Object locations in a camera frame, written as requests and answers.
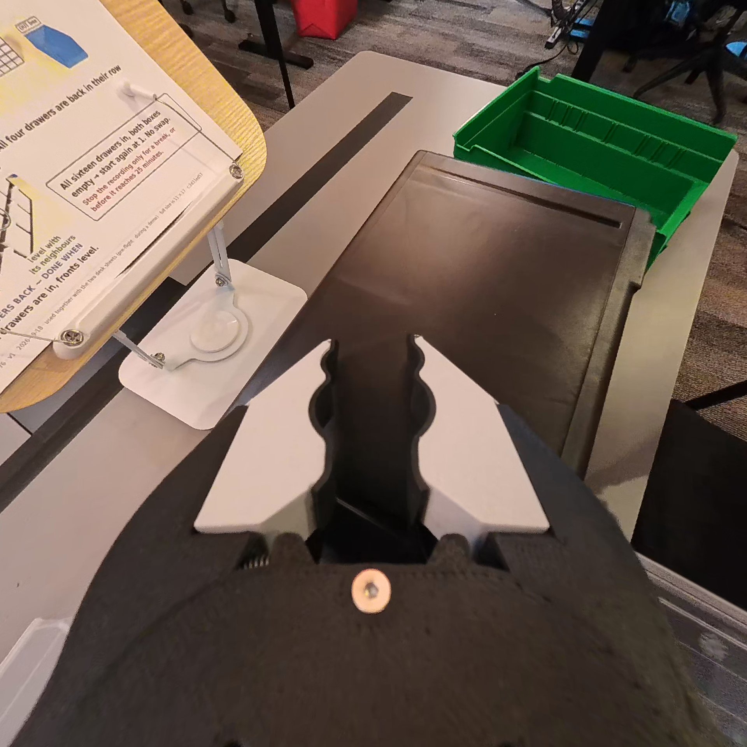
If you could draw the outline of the red bag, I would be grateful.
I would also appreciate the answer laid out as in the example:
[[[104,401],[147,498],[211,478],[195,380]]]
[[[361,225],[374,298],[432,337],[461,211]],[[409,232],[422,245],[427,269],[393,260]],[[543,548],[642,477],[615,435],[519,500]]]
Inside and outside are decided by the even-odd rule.
[[[299,37],[338,39],[356,18],[358,1],[291,1]]]

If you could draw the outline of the black drawer cabinet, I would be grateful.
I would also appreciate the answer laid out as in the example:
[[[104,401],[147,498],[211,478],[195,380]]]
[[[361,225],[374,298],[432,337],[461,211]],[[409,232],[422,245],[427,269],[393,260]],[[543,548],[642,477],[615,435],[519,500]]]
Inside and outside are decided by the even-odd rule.
[[[416,371],[416,335],[584,478],[654,233],[623,202],[418,152],[249,384],[254,404],[331,340],[313,553],[407,563],[435,544],[415,459],[446,397]]]

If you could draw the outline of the wooden document stand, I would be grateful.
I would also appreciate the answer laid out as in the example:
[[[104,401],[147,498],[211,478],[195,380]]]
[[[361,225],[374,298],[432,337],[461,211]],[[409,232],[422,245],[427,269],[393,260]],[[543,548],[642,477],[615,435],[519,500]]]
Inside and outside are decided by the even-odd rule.
[[[94,336],[76,352],[54,342],[2,391],[2,413],[58,392],[111,338],[129,349],[119,373],[125,387],[185,424],[217,424],[279,340],[307,296],[303,290],[230,259],[224,219],[262,174],[267,148],[252,111],[159,2],[101,2],[169,77],[240,148],[230,173],[240,182],[204,225],[185,214],[117,276],[122,299],[110,311],[98,301],[86,314]]]

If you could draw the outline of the large clipped instruction sheet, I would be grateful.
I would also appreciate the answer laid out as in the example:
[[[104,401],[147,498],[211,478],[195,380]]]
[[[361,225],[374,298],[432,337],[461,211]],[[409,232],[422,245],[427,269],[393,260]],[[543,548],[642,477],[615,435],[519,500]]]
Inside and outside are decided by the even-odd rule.
[[[241,151],[101,2],[1,10],[4,391],[50,344],[84,347],[117,276],[235,190]]]

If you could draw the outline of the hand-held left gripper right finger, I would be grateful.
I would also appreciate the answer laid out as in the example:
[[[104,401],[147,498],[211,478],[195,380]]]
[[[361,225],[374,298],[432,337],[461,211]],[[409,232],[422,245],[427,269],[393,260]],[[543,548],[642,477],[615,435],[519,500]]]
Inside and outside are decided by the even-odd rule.
[[[424,336],[407,338],[412,491],[419,524],[478,554],[490,534],[542,535],[550,522],[498,402]]]

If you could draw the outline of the large clear storage box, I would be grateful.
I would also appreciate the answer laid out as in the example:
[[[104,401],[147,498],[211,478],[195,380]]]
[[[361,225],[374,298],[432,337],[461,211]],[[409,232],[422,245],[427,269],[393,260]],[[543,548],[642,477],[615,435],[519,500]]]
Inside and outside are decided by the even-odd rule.
[[[746,745],[745,611],[639,555],[705,707]],[[49,683],[74,617],[34,619],[2,660],[1,745],[13,745]]]

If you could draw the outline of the black table leg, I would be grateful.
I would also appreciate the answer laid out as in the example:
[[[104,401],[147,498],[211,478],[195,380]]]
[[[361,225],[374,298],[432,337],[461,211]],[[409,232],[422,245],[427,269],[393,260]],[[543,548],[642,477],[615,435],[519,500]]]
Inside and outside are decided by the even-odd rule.
[[[254,1],[261,37],[250,33],[238,43],[238,50],[277,62],[289,109],[295,107],[294,92],[288,65],[311,70],[314,61],[309,56],[286,50],[275,18],[274,2]]]

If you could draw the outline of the person's black clothing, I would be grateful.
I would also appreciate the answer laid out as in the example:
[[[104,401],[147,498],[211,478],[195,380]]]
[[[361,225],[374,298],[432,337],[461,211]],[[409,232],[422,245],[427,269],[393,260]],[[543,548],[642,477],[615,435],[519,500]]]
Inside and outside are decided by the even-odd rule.
[[[633,531],[669,568],[745,563],[746,443],[672,400]]]

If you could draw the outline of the green plastic bin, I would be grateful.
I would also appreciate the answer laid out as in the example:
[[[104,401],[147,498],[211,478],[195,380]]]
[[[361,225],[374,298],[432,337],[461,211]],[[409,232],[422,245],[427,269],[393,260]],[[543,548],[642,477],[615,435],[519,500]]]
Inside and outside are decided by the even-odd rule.
[[[649,213],[650,268],[713,182],[737,135],[532,67],[453,133],[455,158]]]

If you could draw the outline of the black office chair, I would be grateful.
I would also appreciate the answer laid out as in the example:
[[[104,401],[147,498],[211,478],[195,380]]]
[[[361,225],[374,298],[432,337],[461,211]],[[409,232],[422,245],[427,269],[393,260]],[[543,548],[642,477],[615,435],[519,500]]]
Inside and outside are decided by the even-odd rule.
[[[726,72],[745,80],[745,58],[739,58],[728,49],[729,38],[740,17],[745,14],[745,1],[690,2],[686,20],[689,36],[681,34],[677,41],[668,40],[648,44],[634,51],[627,61],[628,70],[637,62],[657,59],[677,60],[669,70],[645,82],[631,97],[640,99],[663,84],[686,76],[685,84],[691,85],[704,75],[714,104],[713,126],[722,125],[726,115],[724,98],[724,74]]]

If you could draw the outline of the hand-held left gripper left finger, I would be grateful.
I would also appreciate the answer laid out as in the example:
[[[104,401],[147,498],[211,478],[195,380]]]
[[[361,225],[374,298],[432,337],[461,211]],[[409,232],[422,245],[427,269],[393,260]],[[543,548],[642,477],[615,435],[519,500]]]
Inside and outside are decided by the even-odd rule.
[[[244,412],[193,528],[200,534],[282,534],[308,540],[318,528],[317,485],[329,475],[323,429],[338,343],[319,343],[285,370]]]

